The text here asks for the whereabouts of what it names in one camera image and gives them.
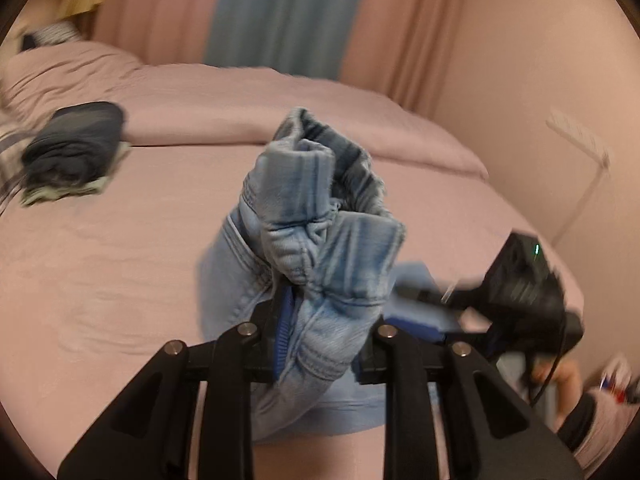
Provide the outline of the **pale green folded cloth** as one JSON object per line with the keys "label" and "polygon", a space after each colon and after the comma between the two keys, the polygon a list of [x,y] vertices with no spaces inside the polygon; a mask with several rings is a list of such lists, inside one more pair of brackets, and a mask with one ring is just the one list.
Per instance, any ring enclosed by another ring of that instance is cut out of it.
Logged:
{"label": "pale green folded cloth", "polygon": [[122,161],[128,156],[131,144],[120,142],[115,158],[106,174],[84,184],[46,184],[35,188],[25,188],[21,197],[21,205],[30,207],[39,203],[56,202],[62,198],[101,194],[111,182],[112,177]]}

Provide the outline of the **plaid pillow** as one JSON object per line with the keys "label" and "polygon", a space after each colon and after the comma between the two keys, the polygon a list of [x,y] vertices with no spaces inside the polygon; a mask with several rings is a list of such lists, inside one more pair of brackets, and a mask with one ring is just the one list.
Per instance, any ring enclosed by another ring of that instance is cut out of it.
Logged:
{"label": "plaid pillow", "polygon": [[35,133],[24,129],[6,112],[0,119],[0,214],[20,190],[24,179],[22,155]]}

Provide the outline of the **colourful snack packages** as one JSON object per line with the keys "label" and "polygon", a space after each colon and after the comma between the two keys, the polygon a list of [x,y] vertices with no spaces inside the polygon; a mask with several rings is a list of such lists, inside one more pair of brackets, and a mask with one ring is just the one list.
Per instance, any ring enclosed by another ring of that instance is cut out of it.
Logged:
{"label": "colourful snack packages", "polygon": [[634,374],[623,353],[617,353],[603,367],[599,388],[620,403],[639,403],[639,376]]}

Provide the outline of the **white power strip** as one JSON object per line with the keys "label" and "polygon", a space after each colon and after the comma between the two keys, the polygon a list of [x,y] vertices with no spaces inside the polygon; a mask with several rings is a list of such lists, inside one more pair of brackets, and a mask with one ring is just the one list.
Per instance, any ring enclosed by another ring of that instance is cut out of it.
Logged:
{"label": "white power strip", "polygon": [[584,212],[602,178],[611,171],[613,156],[610,148],[604,143],[600,136],[597,136],[589,128],[557,108],[550,110],[549,116],[546,119],[546,125],[551,131],[555,132],[558,136],[562,136],[565,141],[586,155],[598,167],[585,192],[582,193],[582,196],[580,196],[580,199],[570,211],[570,214],[563,221],[558,232],[552,237],[551,244],[556,246],[565,235],[570,232],[572,226],[574,226],[575,222]]}

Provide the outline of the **pink duvet roll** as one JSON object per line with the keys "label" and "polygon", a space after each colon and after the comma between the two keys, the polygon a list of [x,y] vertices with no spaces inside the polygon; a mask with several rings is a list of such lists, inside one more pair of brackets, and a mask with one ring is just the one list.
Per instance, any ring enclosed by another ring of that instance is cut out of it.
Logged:
{"label": "pink duvet roll", "polygon": [[143,146],[265,144],[290,110],[303,107],[374,156],[488,176],[450,133],[386,96],[270,68],[148,65],[107,44],[66,42],[10,58],[1,101],[32,128],[63,107],[113,102],[126,113],[126,139]]}

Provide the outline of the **dark folded denim pants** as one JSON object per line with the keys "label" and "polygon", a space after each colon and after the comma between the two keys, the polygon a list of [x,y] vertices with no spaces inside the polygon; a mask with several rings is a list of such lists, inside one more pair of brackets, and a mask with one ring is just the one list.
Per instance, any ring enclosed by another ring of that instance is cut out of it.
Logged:
{"label": "dark folded denim pants", "polygon": [[115,158],[125,112],[112,102],[57,110],[22,155],[25,188],[84,184],[104,176]]}

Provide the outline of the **light blue denim pants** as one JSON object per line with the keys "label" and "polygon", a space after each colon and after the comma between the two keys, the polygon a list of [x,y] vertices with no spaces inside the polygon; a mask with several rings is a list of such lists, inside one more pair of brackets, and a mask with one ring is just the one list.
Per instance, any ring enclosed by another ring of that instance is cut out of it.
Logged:
{"label": "light blue denim pants", "polygon": [[276,381],[250,395],[255,440],[382,425],[385,389],[360,385],[352,361],[378,318],[404,305],[390,294],[397,281],[433,284],[425,264],[398,260],[405,236],[368,152],[308,110],[292,110],[198,272],[209,340],[248,320],[279,278],[299,288]]}

